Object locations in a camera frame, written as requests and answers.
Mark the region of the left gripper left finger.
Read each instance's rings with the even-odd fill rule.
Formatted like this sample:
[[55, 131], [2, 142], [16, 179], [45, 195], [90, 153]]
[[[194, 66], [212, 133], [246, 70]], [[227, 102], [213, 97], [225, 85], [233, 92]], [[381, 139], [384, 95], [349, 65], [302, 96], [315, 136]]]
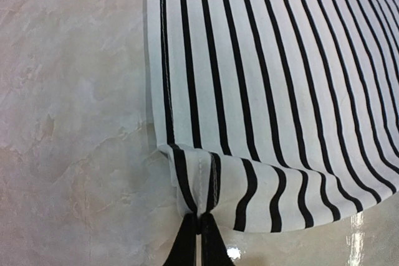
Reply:
[[199, 234], [196, 214], [186, 214], [165, 260], [165, 266], [195, 266], [196, 238]]

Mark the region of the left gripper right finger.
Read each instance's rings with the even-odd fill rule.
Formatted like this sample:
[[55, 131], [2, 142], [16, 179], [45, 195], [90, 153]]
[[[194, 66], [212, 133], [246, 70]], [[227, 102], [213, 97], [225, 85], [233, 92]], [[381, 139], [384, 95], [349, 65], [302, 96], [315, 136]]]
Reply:
[[201, 216], [201, 265], [234, 266], [218, 225], [210, 213]]

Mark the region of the black white striped shirt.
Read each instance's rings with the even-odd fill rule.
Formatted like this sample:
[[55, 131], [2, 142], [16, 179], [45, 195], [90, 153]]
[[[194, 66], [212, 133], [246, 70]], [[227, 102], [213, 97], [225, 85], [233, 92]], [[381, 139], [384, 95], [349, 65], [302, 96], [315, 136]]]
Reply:
[[398, 0], [147, 0], [147, 23], [181, 214], [284, 232], [398, 191]]

